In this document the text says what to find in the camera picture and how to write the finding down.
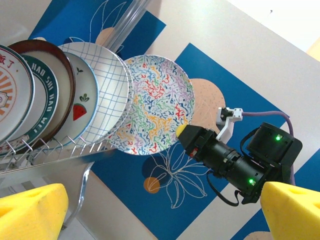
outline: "red watermelon slice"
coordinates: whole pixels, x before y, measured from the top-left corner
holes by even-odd
[[[73,105],[73,121],[81,118],[87,113],[87,109],[80,103],[75,103]]]

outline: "orange dot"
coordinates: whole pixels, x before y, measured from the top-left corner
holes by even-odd
[[[155,177],[147,177],[143,183],[144,189],[150,194],[156,194],[160,189],[160,182]]]

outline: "brown rimmed plate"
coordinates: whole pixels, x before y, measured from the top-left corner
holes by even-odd
[[[23,40],[9,46],[18,54],[28,55],[44,62],[54,73],[59,88],[59,99],[52,120],[40,135],[46,143],[61,129],[68,118],[76,92],[75,73],[64,52],[56,45],[42,40]],[[42,145],[37,141],[33,148]]]

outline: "beige circle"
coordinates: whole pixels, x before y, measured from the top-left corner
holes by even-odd
[[[269,231],[255,231],[246,236],[244,240],[273,240],[273,237]]]
[[[192,125],[212,129],[219,133],[216,125],[218,108],[226,106],[225,98],[220,89],[211,81],[201,78],[190,79],[195,97]]]
[[[114,27],[108,27],[103,29],[98,37],[95,40],[95,44],[98,44],[99,46],[103,46],[105,42],[107,41],[108,37],[111,35],[111,33],[114,31]]]

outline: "dish rack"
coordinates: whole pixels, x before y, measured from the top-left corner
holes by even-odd
[[[150,2],[151,0],[133,0],[103,46],[112,52],[116,52],[146,12],[146,6]],[[30,182],[31,179],[44,178],[68,168],[86,165],[79,184],[77,207],[69,218],[65,220],[62,230],[68,227],[83,205],[92,165],[100,159],[108,158],[110,156],[109,152],[115,149],[106,139],[102,139],[96,143],[87,143],[80,136],[77,139],[78,144],[69,136],[66,136],[65,139],[69,139],[71,144],[63,146],[56,139],[51,139],[49,142],[56,143],[55,147],[51,149],[48,146],[49,142],[45,142],[43,139],[38,139],[32,144],[27,144],[22,140],[25,146],[25,151],[22,153],[20,151],[16,152],[13,146],[6,141],[8,153],[0,157],[0,189],[22,184],[28,190],[33,188]],[[33,149],[35,143],[38,142],[41,142],[43,146]]]

